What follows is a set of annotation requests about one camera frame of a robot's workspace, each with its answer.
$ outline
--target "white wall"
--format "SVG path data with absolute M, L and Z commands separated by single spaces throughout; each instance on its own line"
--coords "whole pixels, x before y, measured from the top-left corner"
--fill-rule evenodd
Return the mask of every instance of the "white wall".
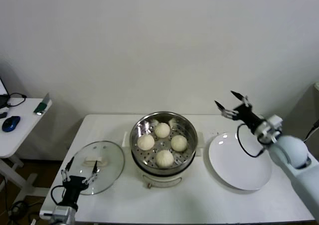
M 285 117 L 285 134 L 304 139 L 314 122 L 319 119 L 319 90 L 310 86 Z M 314 133 L 306 142 L 310 152 L 319 159 L 319 132 Z
M 54 106 L 20 149 L 62 159 L 90 113 L 286 116 L 319 79 L 319 0 L 0 0 L 0 74 Z

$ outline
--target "cable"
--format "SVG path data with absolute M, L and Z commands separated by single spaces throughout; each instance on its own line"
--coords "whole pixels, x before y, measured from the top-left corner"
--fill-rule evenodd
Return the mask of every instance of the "cable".
M 280 137 L 280 136 L 283 134 L 283 132 L 282 132 L 281 130 L 279 130 L 279 129 L 276 129 L 275 131 L 276 131 L 276 132 L 279 132 L 279 134 L 276 135 L 276 140 L 277 140 L 278 137 Z M 263 137 L 263 134 L 260 134 L 260 135 L 257 137 L 257 141 L 258 141 L 260 144 L 266 145 L 266 146 L 273 144 L 273 141 L 269 141 L 268 143 L 265 143 L 265 142 L 261 141 L 260 139 L 261 139 L 262 137 Z
M 9 210 L 9 218 L 12 220 L 19 220 L 28 212 L 28 204 L 25 201 L 15 202 Z
M 6 210 L 4 210 L 1 214 L 0 214 L 0 217 L 6 213 Z
M 6 179 L 5 179 L 5 176 L 2 176 L 3 177 L 3 180 L 4 180 L 4 199 L 5 199 L 5 210 L 7 213 L 9 213 L 9 209 L 8 209 L 8 204 L 7 204 L 7 193 L 8 193 L 8 189 L 7 189 L 7 185 L 6 185 Z
M 35 203 L 30 204 L 30 205 L 29 205 L 29 208 L 30 208 L 30 207 L 33 207 L 34 205 L 43 204 L 43 202 L 44 202 L 44 199 L 39 199 L 39 200 L 36 201 Z
M 35 205 L 43 205 L 43 203 L 35 203 L 35 204 L 32 204 L 32 205 L 29 205 L 28 207 L 30 208 L 30 207 L 33 207 Z
M 24 95 L 24 94 L 20 94 L 20 93 L 12 93 L 12 94 L 10 94 L 9 95 L 9 98 L 11 98 L 12 97 L 12 95 L 14 95 L 14 94 L 18 94 L 18 95 L 20 95 L 22 98 L 23 98 L 23 100 L 20 102 L 20 103 L 18 103 L 18 104 L 14 104 L 14 105 L 11 105 L 11 104 L 6 104 L 7 105 L 7 107 L 15 107 L 15 106 L 18 106 L 18 105 L 20 105 L 20 104 L 22 104 L 25 100 L 26 100 L 26 95 Z
M 63 186 L 63 185 L 57 185 L 57 186 L 55 186 L 55 187 L 53 187 L 53 188 L 51 189 L 50 194 L 51 194 L 51 198 L 52 198 L 53 202 L 55 203 L 55 205 L 58 205 L 58 203 L 56 202 L 56 200 L 55 200 L 54 197 L 53 197 L 53 191 L 54 191 L 55 189 L 57 189 L 57 188 L 64 188 L 64 186 Z
M 5 212 L 7 212 L 8 214 L 8 217 L 9 217 L 9 220 L 8 220 L 8 223 L 9 222 L 12 222 L 12 223 L 15 223 L 16 225 L 20 225 L 17 221 L 14 220 L 14 217 L 9 213 L 11 212 L 11 210 L 13 208 L 15 208 L 15 206 L 20 202 L 16 202 L 13 204 L 12 208 L 9 210 L 8 209 L 8 204 L 7 204 L 7 193 L 8 193 L 8 190 L 7 190 L 7 183 L 6 183 L 6 179 L 5 179 L 5 176 L 3 176 L 3 180 L 4 180 L 4 200 L 5 200 Z
M 304 139 L 304 143 L 319 129 L 319 127 L 315 128 L 315 127 L 312 127 L 310 129 L 310 131 L 308 132 L 307 136 L 305 137 Z
M 38 212 L 29 213 L 28 214 L 28 222 L 29 222 L 29 224 L 32 223 L 32 217 L 31 216 L 37 216 L 37 219 L 35 219 L 36 222 L 41 219 Z
M 244 152 L 245 152 L 248 156 L 250 156 L 250 157 L 252 157 L 252 158 L 257 158 L 257 157 L 259 157 L 260 155 L 263 154 L 263 152 L 265 151 L 265 148 L 262 148 L 257 155 L 251 155 L 250 153 L 248 153 L 248 152 L 246 151 L 246 149 L 243 147 L 243 145 L 241 144 L 241 141 L 240 141 L 240 139 L 239 139 L 239 129 L 240 129 L 240 127 L 243 126 L 243 125 L 246 125 L 246 124 L 240 124 L 240 125 L 237 127 L 238 143 L 239 143 L 240 147 L 242 148 L 242 150 L 244 150 Z
M 63 197 L 64 197 L 64 193 L 65 193 L 65 188 L 63 189 L 63 192 L 62 192 L 62 194 L 61 194 L 61 198 L 63 199 Z

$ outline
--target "white table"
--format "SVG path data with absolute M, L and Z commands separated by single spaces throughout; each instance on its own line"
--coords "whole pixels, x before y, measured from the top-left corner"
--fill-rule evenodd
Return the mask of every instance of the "white table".
M 85 145 L 111 140 L 119 145 L 142 115 L 88 115 L 85 117 L 60 169 Z M 234 132 L 238 123 L 217 115 L 187 115 L 206 144 L 203 157 L 195 157 L 187 178 L 172 188 L 147 189 L 125 147 L 125 167 L 119 179 L 106 191 L 80 196 L 78 222 L 135 224 L 234 224 L 277 223 L 313 220 L 293 191 L 287 176 L 273 164 L 270 181 L 255 192 L 228 186 L 208 162 L 207 145 L 217 133 Z M 62 184 L 60 171 L 52 187 Z M 62 189 L 53 195 L 61 200 Z M 48 195 L 40 210 L 49 219 L 55 204 Z
M 17 104 L 21 98 L 11 98 L 9 103 Z M 20 122 L 16 128 L 11 132 L 4 132 L 0 129 L 0 158 L 9 158 L 13 163 L 13 167 L 8 166 L 0 159 L 0 174 L 12 181 L 15 185 L 21 188 L 16 201 L 23 200 L 25 196 L 39 196 L 45 197 L 49 191 L 48 188 L 35 188 L 32 186 L 37 174 L 31 174 L 27 180 L 21 177 L 15 169 L 23 166 L 23 162 L 14 153 L 20 147 L 25 138 L 29 135 L 39 120 L 45 115 L 36 115 L 33 113 L 42 99 L 27 98 L 22 104 L 11 107 L 6 118 L 0 119 L 0 126 L 2 126 L 5 119 L 11 116 L 20 116 Z M 49 102 L 45 110 L 48 110 L 52 104 Z M 0 185 L 0 190 L 3 188 L 4 182 Z

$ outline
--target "white plate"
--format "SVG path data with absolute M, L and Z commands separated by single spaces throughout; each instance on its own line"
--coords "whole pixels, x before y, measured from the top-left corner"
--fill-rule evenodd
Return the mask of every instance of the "white plate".
M 262 146 L 242 128 L 239 133 L 243 147 L 256 155 Z M 235 133 L 218 135 L 210 144 L 209 159 L 216 173 L 228 184 L 242 190 L 258 190 L 271 176 L 272 163 L 267 151 L 258 158 L 249 157 L 240 147 Z

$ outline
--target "wooden floor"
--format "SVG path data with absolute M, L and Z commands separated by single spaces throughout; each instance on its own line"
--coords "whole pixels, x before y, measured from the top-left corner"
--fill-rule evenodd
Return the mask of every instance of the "wooden floor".
M 12 166 L 12 163 L 9 160 L 4 160 L 8 165 Z M 50 188 L 56 174 L 59 172 L 61 162 L 39 162 L 39 161 L 23 161 L 23 168 L 17 168 L 17 172 L 27 179 L 31 173 L 37 173 L 38 177 L 34 182 L 36 187 L 45 187 Z M 10 208 L 15 197 L 18 195 L 20 189 L 8 182 L 7 184 L 7 205 Z M 5 189 L 0 192 L 0 225 L 6 225 L 8 223 L 8 216 L 5 212 Z M 26 197 L 25 202 L 29 205 L 34 203 L 42 203 L 44 198 L 39 197 Z M 17 220 L 19 225 L 29 225 L 28 214 L 39 212 L 41 205 L 34 205 L 29 208 L 28 213 L 22 219 Z M 38 219 L 39 217 L 33 215 L 32 218 Z M 291 225 L 316 225 L 316 222 L 305 222 L 305 223 L 291 223 Z M 47 221 L 39 220 L 36 225 L 48 225 Z

